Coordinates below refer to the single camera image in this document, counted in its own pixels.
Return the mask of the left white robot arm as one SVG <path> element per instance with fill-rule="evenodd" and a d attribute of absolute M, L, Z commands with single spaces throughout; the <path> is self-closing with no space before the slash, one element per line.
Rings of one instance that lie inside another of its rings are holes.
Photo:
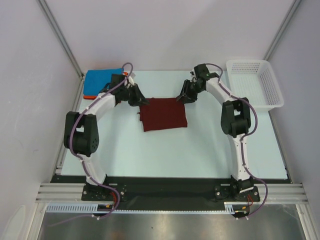
<path fill-rule="evenodd" d="M 95 185 L 92 194 L 99 200 L 110 195 L 110 187 L 104 184 L 107 174 L 100 161 L 93 157 L 100 143 L 98 121 L 121 102 L 131 107 L 149 104 L 131 75 L 112 74 L 111 82 L 82 112 L 70 111 L 65 117 L 64 147 L 80 161 L 86 175 L 86 182 Z"/>

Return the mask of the dark red t shirt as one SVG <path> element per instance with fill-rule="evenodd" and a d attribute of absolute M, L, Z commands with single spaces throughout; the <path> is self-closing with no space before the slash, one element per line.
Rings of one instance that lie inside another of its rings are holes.
<path fill-rule="evenodd" d="M 139 107 L 143 131 L 187 128 L 185 105 L 175 98 L 148 98 L 149 104 Z"/>

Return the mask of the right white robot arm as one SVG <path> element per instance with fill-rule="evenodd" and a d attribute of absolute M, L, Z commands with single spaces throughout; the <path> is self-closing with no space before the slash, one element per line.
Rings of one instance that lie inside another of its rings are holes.
<path fill-rule="evenodd" d="M 230 177 L 229 194 L 237 201 L 242 201 L 253 190 L 253 178 L 248 174 L 243 163 L 247 157 L 246 140 L 244 137 L 251 127 L 250 107 L 247 98 L 236 97 L 221 81 L 223 69 L 216 65 L 220 73 L 210 72 L 208 64 L 198 64 L 190 72 L 191 79 L 183 82 L 176 101 L 183 104 L 194 103 L 198 94 L 206 91 L 213 95 L 221 104 L 220 125 L 223 133 L 228 137 L 233 160 L 233 170 Z"/>

